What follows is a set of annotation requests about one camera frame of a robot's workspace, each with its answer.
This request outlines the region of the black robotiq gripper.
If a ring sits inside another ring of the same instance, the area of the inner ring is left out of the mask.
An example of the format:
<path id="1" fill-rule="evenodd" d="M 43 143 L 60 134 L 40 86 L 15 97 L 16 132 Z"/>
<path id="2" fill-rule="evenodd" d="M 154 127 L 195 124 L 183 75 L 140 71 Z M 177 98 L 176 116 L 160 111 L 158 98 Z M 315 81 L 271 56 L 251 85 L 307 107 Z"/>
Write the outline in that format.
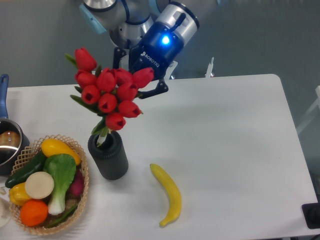
<path id="1" fill-rule="evenodd" d="M 149 91 L 138 91 L 136 97 L 147 99 L 168 92 L 164 76 L 175 57 L 200 27 L 196 11 L 191 1 L 170 1 L 152 24 L 139 43 L 129 51 L 128 68 L 132 73 L 145 68 L 152 68 L 156 87 Z M 112 68 L 120 67 L 121 59 L 127 52 L 120 48 L 113 49 Z"/>

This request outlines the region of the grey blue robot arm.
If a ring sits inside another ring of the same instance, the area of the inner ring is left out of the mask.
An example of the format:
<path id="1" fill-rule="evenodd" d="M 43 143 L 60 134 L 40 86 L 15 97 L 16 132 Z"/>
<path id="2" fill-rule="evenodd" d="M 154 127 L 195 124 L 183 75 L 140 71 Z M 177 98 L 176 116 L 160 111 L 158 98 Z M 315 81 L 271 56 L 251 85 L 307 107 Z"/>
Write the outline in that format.
<path id="1" fill-rule="evenodd" d="M 151 67 L 158 83 L 140 99 L 167 92 L 165 83 L 176 56 L 218 5 L 216 0 L 85 0 L 80 12 L 98 34 L 108 32 L 114 45 L 114 69 L 130 72 Z"/>

